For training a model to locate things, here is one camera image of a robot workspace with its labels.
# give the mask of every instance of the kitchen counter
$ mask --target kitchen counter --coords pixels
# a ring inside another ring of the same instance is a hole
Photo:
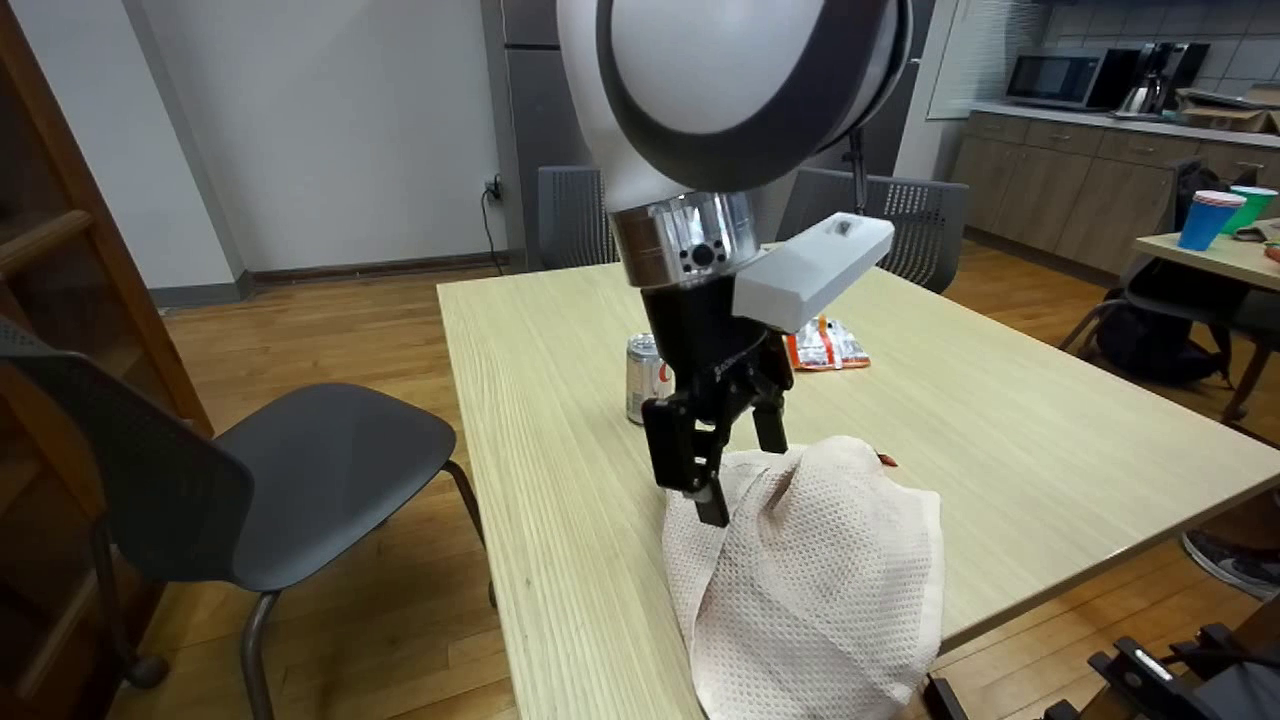
[[[1028,106],[971,106],[971,113],[1023,115],[1023,122],[1076,124],[1076,128],[1117,128],[1117,132],[1146,132],[1146,138],[1184,138],[1184,139],[1242,146],[1242,147],[1280,147],[1280,138],[1267,138],[1267,132],[1219,132],[1219,128],[1193,128],[1193,124],[1117,122],[1112,113],[1057,113],[1057,109],[1028,109]]]

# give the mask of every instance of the cabinet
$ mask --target cabinet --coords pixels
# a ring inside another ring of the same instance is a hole
[[[968,227],[1120,275],[1134,238],[1165,223],[1174,173],[1190,159],[1280,188],[1280,147],[996,113],[965,124],[954,175],[971,194]]]
[[[87,351],[162,409],[207,432],[184,363],[134,270],[93,173],[0,6],[0,316]],[[0,716],[101,716],[118,669],[96,624],[87,527],[96,490],[67,471],[67,437],[0,394]],[[127,569],[145,628],[158,589]]]

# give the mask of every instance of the white cloth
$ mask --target white cloth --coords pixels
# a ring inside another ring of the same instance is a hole
[[[940,500],[854,437],[720,467],[728,527],[674,500],[667,594],[713,720],[895,716],[940,650]]]

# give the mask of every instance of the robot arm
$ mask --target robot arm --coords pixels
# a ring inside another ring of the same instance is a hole
[[[580,132],[677,398],[645,404],[655,481],[728,524],[720,454],[751,409],[784,454],[795,332],[890,252],[835,216],[759,252],[748,199],[854,132],[900,77],[909,0],[561,0]]]

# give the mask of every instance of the wooden table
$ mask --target wooden table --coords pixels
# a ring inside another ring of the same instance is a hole
[[[1175,231],[1174,238],[1141,238],[1134,244],[1141,257],[1159,257],[1184,270],[1199,270],[1199,274],[1215,274],[1215,275],[1232,275],[1242,286],[1266,289],[1266,292],[1280,292],[1280,264],[1266,257],[1266,244],[1243,244],[1243,240],[1212,240],[1207,252],[1190,252],[1175,248]]]
[[[443,286],[442,308],[522,711],[696,716],[665,496],[626,422],[640,296],[577,270]],[[790,437],[865,437],[946,496],[954,644],[1280,471],[1280,454],[890,274],[829,316],[871,370],[802,378]]]

